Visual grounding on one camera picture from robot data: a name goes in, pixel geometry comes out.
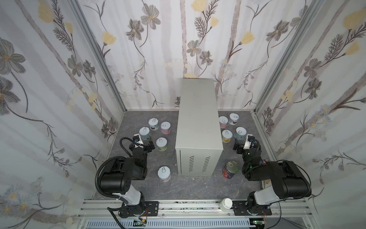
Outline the green label can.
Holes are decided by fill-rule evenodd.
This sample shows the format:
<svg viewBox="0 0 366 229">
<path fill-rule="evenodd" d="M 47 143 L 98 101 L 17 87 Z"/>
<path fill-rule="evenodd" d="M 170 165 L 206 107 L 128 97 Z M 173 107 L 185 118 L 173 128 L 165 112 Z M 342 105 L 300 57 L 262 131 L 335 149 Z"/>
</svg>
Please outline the green label can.
<svg viewBox="0 0 366 229">
<path fill-rule="evenodd" d="M 159 151 L 166 151 L 167 150 L 167 139 L 164 137 L 159 137 L 156 140 L 156 146 L 158 148 Z"/>
</svg>

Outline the blue red tomato can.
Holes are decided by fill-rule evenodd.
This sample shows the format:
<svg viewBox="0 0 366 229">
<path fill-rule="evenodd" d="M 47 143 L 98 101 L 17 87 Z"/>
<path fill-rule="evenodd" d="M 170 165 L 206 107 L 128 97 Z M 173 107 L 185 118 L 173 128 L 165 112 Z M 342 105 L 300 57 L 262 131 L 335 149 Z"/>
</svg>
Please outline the blue red tomato can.
<svg viewBox="0 0 366 229">
<path fill-rule="evenodd" d="M 232 179 L 238 171 L 238 164 L 235 161 L 228 161 L 222 169 L 222 174 L 226 179 Z"/>
</svg>

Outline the yellow label can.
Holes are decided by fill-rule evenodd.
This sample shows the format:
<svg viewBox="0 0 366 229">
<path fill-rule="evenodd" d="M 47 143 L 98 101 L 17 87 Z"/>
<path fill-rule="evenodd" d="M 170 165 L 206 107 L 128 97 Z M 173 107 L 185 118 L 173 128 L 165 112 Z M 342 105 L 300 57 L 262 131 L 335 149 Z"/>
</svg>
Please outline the yellow label can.
<svg viewBox="0 0 366 229">
<path fill-rule="evenodd" d="M 223 130 L 222 131 L 222 141 L 224 143 L 229 143 L 233 137 L 233 133 L 230 130 Z"/>
</svg>

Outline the pink white can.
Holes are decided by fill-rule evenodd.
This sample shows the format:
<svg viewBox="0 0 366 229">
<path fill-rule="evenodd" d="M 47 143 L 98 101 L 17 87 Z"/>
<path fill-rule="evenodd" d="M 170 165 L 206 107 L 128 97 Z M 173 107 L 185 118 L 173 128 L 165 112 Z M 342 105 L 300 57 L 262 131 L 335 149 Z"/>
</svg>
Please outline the pink white can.
<svg viewBox="0 0 366 229">
<path fill-rule="evenodd" d="M 168 182 L 171 178 L 170 168 L 167 166 L 160 167 L 157 172 L 157 175 L 161 181 Z"/>
</svg>

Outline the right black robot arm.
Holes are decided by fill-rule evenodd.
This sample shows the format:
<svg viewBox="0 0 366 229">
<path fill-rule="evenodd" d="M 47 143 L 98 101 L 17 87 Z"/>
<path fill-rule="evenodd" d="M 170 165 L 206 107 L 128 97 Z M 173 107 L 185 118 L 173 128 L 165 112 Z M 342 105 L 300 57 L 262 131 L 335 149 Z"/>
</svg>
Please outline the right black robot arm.
<svg viewBox="0 0 366 229">
<path fill-rule="evenodd" d="M 270 181 L 270 186 L 248 195 L 244 204 L 234 204 L 239 214 L 271 215 L 270 206 L 288 199 L 302 199 L 312 194 L 311 181 L 293 162 L 262 159 L 262 148 L 253 135 L 236 139 L 233 150 L 243 159 L 242 174 L 249 181 Z"/>
</svg>

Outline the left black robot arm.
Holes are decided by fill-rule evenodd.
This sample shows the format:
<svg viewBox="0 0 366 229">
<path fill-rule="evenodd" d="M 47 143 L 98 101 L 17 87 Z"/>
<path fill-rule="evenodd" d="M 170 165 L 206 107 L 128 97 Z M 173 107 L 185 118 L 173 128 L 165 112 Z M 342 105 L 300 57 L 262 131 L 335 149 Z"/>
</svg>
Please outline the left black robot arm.
<svg viewBox="0 0 366 229">
<path fill-rule="evenodd" d="M 147 157 L 154 149 L 151 138 L 143 140 L 139 134 L 132 138 L 122 137 L 120 147 L 127 153 L 125 156 L 114 156 L 107 159 L 97 169 L 94 184 L 97 192 L 108 198 L 122 202 L 121 207 L 107 210 L 117 220 L 120 218 L 148 215 L 144 195 L 132 185 L 133 180 L 145 180 L 148 172 Z"/>
</svg>

